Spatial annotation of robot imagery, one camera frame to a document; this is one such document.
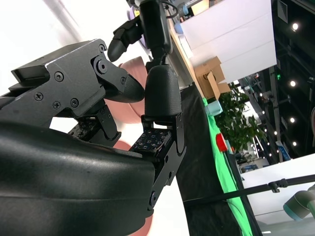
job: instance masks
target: black cloth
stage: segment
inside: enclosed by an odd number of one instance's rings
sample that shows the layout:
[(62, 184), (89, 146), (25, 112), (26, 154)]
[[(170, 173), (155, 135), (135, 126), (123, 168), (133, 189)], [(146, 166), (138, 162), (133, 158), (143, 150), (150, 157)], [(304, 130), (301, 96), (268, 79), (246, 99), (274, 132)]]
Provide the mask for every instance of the black cloth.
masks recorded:
[[(237, 169), (237, 165), (236, 165), (236, 158), (235, 158), (235, 155), (230, 155), (228, 154), (227, 155), (227, 161), (230, 165), (230, 168), (231, 168), (231, 171), (234, 175), (234, 179), (235, 179), (235, 182), (237, 184), (237, 187), (239, 190), (241, 189), (244, 189), (244, 186), (243, 186), (243, 182), (242, 182), (242, 177), (240, 176), (239, 174), (239, 171)], [(251, 229), (252, 229), (252, 234), (254, 236), (262, 236), (262, 233), (261, 233), (261, 230), (258, 226), (258, 223), (255, 219), (255, 215), (252, 211), (252, 207), (251, 207), (251, 204), (248, 200), (248, 197), (247, 196), (242, 196), (241, 197), (241, 200), (243, 202), (243, 205), (244, 205), (244, 208), (245, 208), (245, 211), (246, 211), (246, 214), (247, 214), (247, 218), (248, 218), (248, 221), (250, 222), (250, 226), (251, 226)]]
[[(223, 193), (212, 154), (208, 120), (195, 85), (181, 92), (187, 152), (176, 174), (183, 201)], [(240, 236), (227, 202), (185, 208), (191, 236)]]

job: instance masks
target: screw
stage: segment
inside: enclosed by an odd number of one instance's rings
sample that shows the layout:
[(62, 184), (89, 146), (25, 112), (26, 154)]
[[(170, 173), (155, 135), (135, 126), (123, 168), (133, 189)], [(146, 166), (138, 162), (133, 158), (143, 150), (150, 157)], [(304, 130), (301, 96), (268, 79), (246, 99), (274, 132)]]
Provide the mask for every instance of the screw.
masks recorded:
[(71, 99), (70, 101), (71, 107), (77, 107), (79, 106), (79, 101), (76, 98)]
[(157, 202), (156, 193), (155, 193), (155, 191), (153, 191), (152, 194), (151, 194), (151, 197), (150, 197), (149, 204), (150, 204), (150, 206), (154, 207), (156, 202)]
[(126, 82), (126, 78), (125, 78), (125, 77), (122, 77), (122, 78), (120, 79), (120, 82), (121, 82), (122, 84), (124, 84), (124, 83)]
[(58, 101), (55, 101), (55, 102), (53, 103), (53, 107), (54, 107), (56, 110), (58, 110), (58, 109), (60, 108), (60, 106), (61, 106), (61, 104), (60, 104), (60, 102), (58, 102)]
[(106, 63), (103, 60), (99, 60), (96, 63), (96, 68), (97, 68), (98, 72), (101, 74), (105, 74), (107, 72)]
[(35, 94), (34, 94), (34, 98), (35, 98), (35, 100), (36, 101), (41, 101), (41, 100), (43, 100), (43, 94), (41, 93), (41, 92), (36, 92)]
[(103, 44), (100, 44), (98, 48), (99, 48), (101, 53), (105, 52), (106, 48), (105, 48), (105, 46)]
[(55, 73), (55, 80), (61, 82), (63, 80), (63, 74), (59, 71)]

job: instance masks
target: potted plant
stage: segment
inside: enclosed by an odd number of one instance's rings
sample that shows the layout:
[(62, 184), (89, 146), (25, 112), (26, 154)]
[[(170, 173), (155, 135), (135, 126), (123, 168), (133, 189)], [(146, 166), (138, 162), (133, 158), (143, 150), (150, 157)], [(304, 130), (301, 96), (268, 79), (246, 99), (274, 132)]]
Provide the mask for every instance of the potted plant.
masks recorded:
[(243, 115), (248, 96), (241, 93), (234, 84), (230, 84), (230, 88), (231, 92), (223, 93), (219, 98), (223, 112), (216, 116), (216, 123), (235, 151), (241, 151), (247, 148), (247, 143), (251, 142), (255, 135), (258, 138), (265, 136), (254, 116), (246, 119)]

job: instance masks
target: green cloth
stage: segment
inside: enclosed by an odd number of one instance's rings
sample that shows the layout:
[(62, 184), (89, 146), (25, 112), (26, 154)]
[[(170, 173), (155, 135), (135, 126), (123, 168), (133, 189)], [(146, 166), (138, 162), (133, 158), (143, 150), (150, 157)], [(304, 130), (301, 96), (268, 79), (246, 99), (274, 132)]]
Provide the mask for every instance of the green cloth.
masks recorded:
[[(205, 106), (208, 105), (207, 100), (204, 98), (203, 103)], [(220, 129), (217, 127), (216, 121), (213, 116), (208, 116), (210, 139), (212, 145), (213, 157), (216, 163), (216, 170), (221, 183), (221, 187), (224, 193), (232, 192), (237, 190), (237, 185), (234, 176), (231, 174), (230, 166), (227, 164), (226, 156), (219, 151), (216, 142), (216, 135), (221, 133)], [(241, 198), (233, 198), (227, 200), (228, 205), (236, 218), (243, 236), (252, 236), (252, 229), (245, 212), (244, 205)]]

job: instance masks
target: cardboard box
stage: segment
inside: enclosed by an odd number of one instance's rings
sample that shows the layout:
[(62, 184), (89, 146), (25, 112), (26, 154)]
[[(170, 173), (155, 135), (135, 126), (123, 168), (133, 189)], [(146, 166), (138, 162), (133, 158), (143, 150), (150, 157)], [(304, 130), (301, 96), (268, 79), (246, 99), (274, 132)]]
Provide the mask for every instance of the cardboard box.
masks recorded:
[(215, 97), (218, 100), (221, 93), (231, 91), (227, 83), (220, 84), (225, 80), (220, 64), (219, 58), (215, 57), (194, 68), (197, 81), (207, 99)]

